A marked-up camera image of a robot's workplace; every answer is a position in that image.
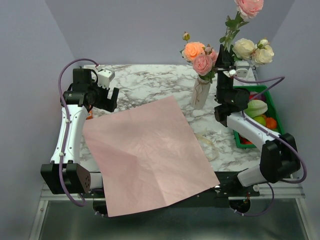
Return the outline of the pink rose stem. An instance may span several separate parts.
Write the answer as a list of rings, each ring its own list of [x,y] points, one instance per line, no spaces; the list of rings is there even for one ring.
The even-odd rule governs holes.
[[[209,83],[213,82],[215,77],[215,64],[218,58],[218,53],[209,44],[204,48],[204,52],[200,53],[192,61],[192,67],[198,74],[201,80]]]

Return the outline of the peach rose stem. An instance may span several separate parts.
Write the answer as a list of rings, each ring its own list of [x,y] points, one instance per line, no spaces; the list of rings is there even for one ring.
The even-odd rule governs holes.
[[[205,52],[205,45],[199,41],[190,41],[190,34],[184,32],[182,39],[186,41],[184,48],[180,51],[182,58],[191,63],[198,55]]]

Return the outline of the cream white rose stem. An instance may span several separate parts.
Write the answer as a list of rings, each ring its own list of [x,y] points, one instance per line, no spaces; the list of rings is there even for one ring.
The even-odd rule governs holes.
[[[270,64],[275,56],[266,38],[259,40],[258,43],[241,38],[234,43],[231,49],[238,59],[251,61],[254,66]]]

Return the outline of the pink flower bouquet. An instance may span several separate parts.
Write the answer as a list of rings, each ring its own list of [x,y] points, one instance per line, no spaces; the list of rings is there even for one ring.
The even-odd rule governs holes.
[[[236,15],[231,18],[229,15],[225,21],[225,34],[220,38],[219,42],[223,45],[223,49],[230,51],[232,41],[240,32],[240,28],[249,23],[263,9],[264,0],[235,0]]]

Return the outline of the pink wrapping paper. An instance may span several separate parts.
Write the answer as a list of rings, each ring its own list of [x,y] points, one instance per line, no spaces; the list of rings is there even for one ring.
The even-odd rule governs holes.
[[[220,182],[173,96],[87,120],[109,217],[170,206]]]

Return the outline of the cream ribbon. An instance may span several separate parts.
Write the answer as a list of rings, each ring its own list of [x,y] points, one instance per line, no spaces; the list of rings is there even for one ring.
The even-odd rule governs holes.
[[[209,162],[213,162],[219,158],[219,150],[211,140],[205,138],[204,136],[198,133],[195,133],[194,135],[197,138]]]

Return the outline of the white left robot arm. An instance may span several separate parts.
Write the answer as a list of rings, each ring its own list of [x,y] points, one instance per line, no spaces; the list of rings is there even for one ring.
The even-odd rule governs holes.
[[[85,120],[92,108],[112,113],[117,107],[119,89],[112,90],[108,98],[113,70],[97,66],[75,68],[73,82],[63,92],[61,102],[62,122],[58,142],[48,164],[40,169],[48,188],[54,195],[88,193],[91,174],[80,165],[80,143]]]

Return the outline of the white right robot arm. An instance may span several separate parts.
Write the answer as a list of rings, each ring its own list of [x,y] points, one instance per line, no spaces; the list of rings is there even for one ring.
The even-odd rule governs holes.
[[[236,66],[232,55],[223,45],[215,63],[217,84],[214,108],[215,119],[251,141],[261,152],[260,163],[239,172],[230,183],[230,191],[241,196],[248,187],[261,183],[290,184],[303,182],[307,177],[307,168],[299,156],[295,138],[289,133],[280,134],[253,121],[244,110],[253,102],[250,92],[244,88],[234,88],[237,78]],[[300,179],[287,181],[286,177],[303,170]]]

